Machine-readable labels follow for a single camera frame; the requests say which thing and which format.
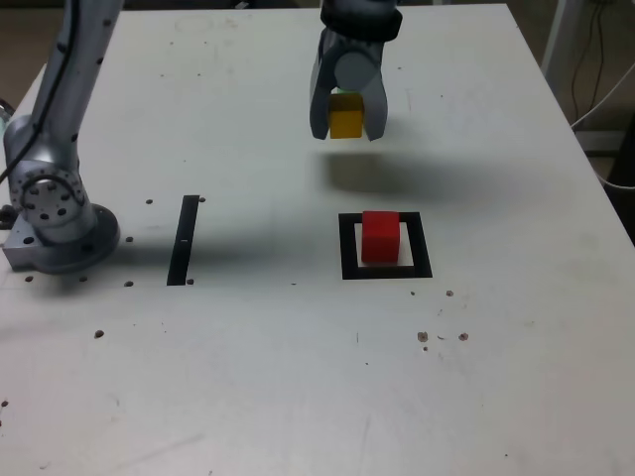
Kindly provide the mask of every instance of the black cable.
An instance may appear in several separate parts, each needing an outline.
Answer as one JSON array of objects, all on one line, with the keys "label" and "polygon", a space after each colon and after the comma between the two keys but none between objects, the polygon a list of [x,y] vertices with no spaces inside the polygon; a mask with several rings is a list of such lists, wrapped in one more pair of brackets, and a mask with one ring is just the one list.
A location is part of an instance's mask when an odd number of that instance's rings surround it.
[{"label": "black cable", "polygon": [[53,104],[53,101],[56,96],[56,92],[60,87],[60,83],[62,82],[62,77],[64,76],[64,72],[66,71],[66,67],[68,66],[68,61],[70,59],[70,55],[72,54],[72,49],[75,44],[75,38],[77,36],[77,25],[79,23],[79,0],[70,0],[70,31],[68,32],[68,44],[66,46],[62,45],[64,48],[63,51],[63,59],[62,65],[60,66],[60,70],[58,71],[58,75],[53,81],[53,86],[51,87],[51,91],[49,92],[49,97],[42,108],[42,114],[40,115],[40,120],[34,125],[33,134],[24,145],[20,153],[16,156],[11,164],[7,166],[2,174],[0,174],[0,183],[2,183],[10,174],[15,170],[15,168],[20,164],[20,161],[24,159],[29,152],[29,150],[33,147],[38,136],[42,133],[42,129],[44,128],[44,123],[49,114],[49,110]]},{"label": "black cable", "polygon": [[604,8],[606,8],[606,5],[608,4],[602,3],[602,6],[599,9],[599,13],[597,14],[597,18],[596,18],[597,33],[599,35],[600,62],[599,62],[599,70],[597,71],[597,79],[595,80],[595,88],[593,89],[593,97],[591,99],[590,106],[588,106],[589,111],[595,105],[595,99],[597,99],[597,90],[599,89],[599,83],[602,80],[602,73],[604,71],[604,33],[602,32],[602,14],[604,13]]},{"label": "black cable", "polygon": [[579,119],[579,108],[577,107],[577,100],[575,99],[575,81],[577,80],[577,74],[579,73],[579,69],[582,67],[584,60],[586,59],[586,54],[588,53],[588,49],[591,46],[593,41],[593,24],[595,21],[595,16],[597,15],[601,5],[598,3],[595,5],[595,9],[593,10],[593,14],[591,15],[591,21],[589,23],[588,28],[588,39],[586,40],[586,45],[584,45],[584,49],[582,50],[582,55],[577,62],[577,66],[575,67],[575,71],[573,72],[573,79],[571,80],[571,98],[573,99],[573,108],[575,110],[575,121]]}]

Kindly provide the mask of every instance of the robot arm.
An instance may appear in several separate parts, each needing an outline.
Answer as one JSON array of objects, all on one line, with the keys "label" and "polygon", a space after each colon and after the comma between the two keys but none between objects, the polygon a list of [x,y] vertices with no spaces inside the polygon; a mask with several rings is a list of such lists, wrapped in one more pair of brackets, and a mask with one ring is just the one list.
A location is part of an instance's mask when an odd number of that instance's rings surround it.
[{"label": "robot arm", "polygon": [[33,114],[5,132],[4,175],[20,212],[3,247],[14,270],[67,273],[99,261],[117,245],[116,218],[90,203],[79,176],[77,138],[122,5],[66,0]]},{"label": "robot arm", "polygon": [[[18,216],[3,251],[14,270],[59,274],[106,257],[119,227],[106,208],[91,204],[79,176],[77,139],[88,100],[123,0],[66,0],[33,114],[4,135],[11,202]],[[387,117],[381,81],[384,42],[397,36],[395,0],[325,0],[312,77],[311,127],[326,137],[329,95],[340,87],[363,99],[368,138],[383,135]]]},{"label": "robot arm", "polygon": [[357,92],[363,101],[366,136],[384,135],[388,102],[381,77],[384,43],[397,38],[402,16],[395,0],[324,0],[312,74],[311,128],[324,139],[329,129],[330,93]]}]

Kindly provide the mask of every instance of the black tape strip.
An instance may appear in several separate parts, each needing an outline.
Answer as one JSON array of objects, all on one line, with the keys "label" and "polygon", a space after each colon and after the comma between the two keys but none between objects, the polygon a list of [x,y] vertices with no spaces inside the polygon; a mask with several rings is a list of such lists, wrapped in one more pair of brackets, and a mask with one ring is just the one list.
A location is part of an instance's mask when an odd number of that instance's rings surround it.
[{"label": "black tape strip", "polygon": [[175,246],[172,249],[172,260],[168,271],[168,286],[185,286],[190,265],[191,243],[196,227],[198,213],[198,195],[185,195],[181,205],[179,227]]}]

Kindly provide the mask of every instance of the white table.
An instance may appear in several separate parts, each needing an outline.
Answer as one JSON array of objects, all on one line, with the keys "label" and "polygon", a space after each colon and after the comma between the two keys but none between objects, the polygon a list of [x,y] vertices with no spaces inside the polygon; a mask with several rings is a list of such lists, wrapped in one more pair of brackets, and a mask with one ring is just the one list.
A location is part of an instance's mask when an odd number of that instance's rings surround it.
[{"label": "white table", "polygon": [[[635,472],[626,233],[505,6],[403,12],[373,143],[311,135],[318,11],[122,14],[79,152],[134,242],[0,260],[0,474]],[[341,279],[366,209],[420,212],[432,279]]]}]

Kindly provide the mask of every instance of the cable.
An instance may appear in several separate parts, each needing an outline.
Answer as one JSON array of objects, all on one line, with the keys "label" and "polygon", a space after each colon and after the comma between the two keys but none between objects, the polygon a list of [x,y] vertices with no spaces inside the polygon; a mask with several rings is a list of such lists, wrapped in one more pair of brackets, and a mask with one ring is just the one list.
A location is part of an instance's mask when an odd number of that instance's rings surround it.
[{"label": "cable", "polygon": [[[620,80],[617,81],[617,83],[613,86],[613,88],[610,91],[608,91],[608,93],[602,98],[601,101],[599,101],[593,108],[591,108],[590,111],[588,111],[586,114],[584,114],[578,120],[576,120],[573,124],[571,124],[571,128],[573,129],[577,124],[579,124],[584,119],[586,119],[588,116],[590,116],[593,112],[595,112],[599,108],[599,106],[604,104],[604,102],[606,102],[606,100],[613,94],[613,92],[615,92],[617,90],[617,88],[622,85],[622,82],[624,82],[624,80],[628,77],[628,75],[631,72],[633,72],[633,69],[635,69],[635,62],[633,62],[631,67],[628,68],[628,70],[624,73],[624,75],[620,78]],[[601,181],[603,184],[605,184],[607,186],[610,186],[611,188],[615,188],[615,189],[618,189],[618,190],[628,190],[628,191],[635,190],[635,186],[617,185],[615,183],[611,183],[610,181],[604,179],[598,173],[595,173],[595,175],[597,176],[599,181]]]},{"label": "cable", "polygon": [[595,112],[597,110],[597,108],[599,106],[601,106],[602,104],[604,104],[604,102],[606,102],[606,99],[608,99],[613,92],[615,92],[615,90],[622,85],[622,82],[624,82],[624,80],[628,77],[628,75],[633,72],[633,69],[635,69],[635,62],[633,62],[633,64],[631,65],[631,67],[628,68],[628,70],[624,73],[624,75],[621,77],[621,79],[619,81],[617,81],[617,83],[613,86],[613,88],[608,91],[608,93],[602,98],[601,101],[599,101],[597,104],[595,104],[595,106],[593,106],[593,108],[588,111],[586,114],[584,114],[582,117],[580,117],[579,119],[577,119],[574,123],[571,124],[571,128],[575,127],[576,125],[578,125],[580,122],[582,122],[584,119],[586,119],[588,116],[590,116],[593,112]]},{"label": "cable", "polygon": [[610,186],[611,188],[616,188],[618,190],[626,190],[626,191],[635,190],[635,186],[616,185],[615,183],[611,183],[607,179],[603,178],[600,174],[598,173],[595,173],[595,174],[597,175],[597,178],[599,179],[599,181],[601,181],[605,185]]},{"label": "cable", "polygon": [[597,14],[597,18],[595,19],[597,23],[597,34],[599,35],[599,53],[600,53],[600,61],[599,61],[599,70],[597,71],[597,79],[595,80],[595,88],[593,89],[593,97],[591,98],[591,103],[588,106],[588,110],[590,111],[595,104],[595,99],[597,98],[597,89],[599,88],[599,83],[602,80],[602,72],[604,70],[604,33],[602,32],[602,14],[604,13],[604,8],[606,8],[607,3],[602,3],[602,6],[599,9],[599,13]]},{"label": "cable", "polygon": [[579,69],[582,67],[584,60],[586,59],[586,55],[588,54],[588,49],[590,48],[591,43],[593,42],[593,24],[594,24],[595,16],[597,15],[597,12],[599,11],[601,7],[602,6],[598,3],[595,5],[595,8],[593,9],[593,13],[591,15],[591,21],[589,22],[589,25],[588,25],[588,38],[586,39],[586,44],[584,45],[584,48],[582,49],[582,55],[579,57],[579,61],[577,62],[577,65],[575,66],[575,70],[573,71],[573,78],[571,79],[571,99],[573,100],[573,108],[575,110],[575,120],[577,120],[577,118],[579,117],[579,108],[577,107],[577,100],[575,99],[575,82],[577,81],[577,74],[579,73]]},{"label": "cable", "polygon": [[79,23],[79,0],[71,0],[70,1],[70,31],[68,32],[68,45],[65,47],[65,51],[63,52],[62,65],[60,66],[60,70],[58,71],[58,75],[56,76],[53,85],[51,86],[51,91],[49,92],[49,96],[44,104],[42,109],[42,114],[40,115],[40,120],[34,124],[33,134],[24,145],[22,150],[18,153],[16,158],[13,160],[11,164],[7,166],[7,168],[0,174],[0,183],[2,183],[10,174],[15,170],[15,168],[20,164],[27,153],[31,150],[33,145],[35,144],[38,136],[42,133],[44,128],[44,123],[49,114],[49,110],[53,104],[53,101],[56,96],[56,92],[60,87],[60,83],[62,82],[62,77],[64,76],[64,72],[66,71],[66,67],[68,66],[68,61],[70,59],[70,55],[72,53],[72,49],[75,44],[75,38],[77,36],[77,24]]}]

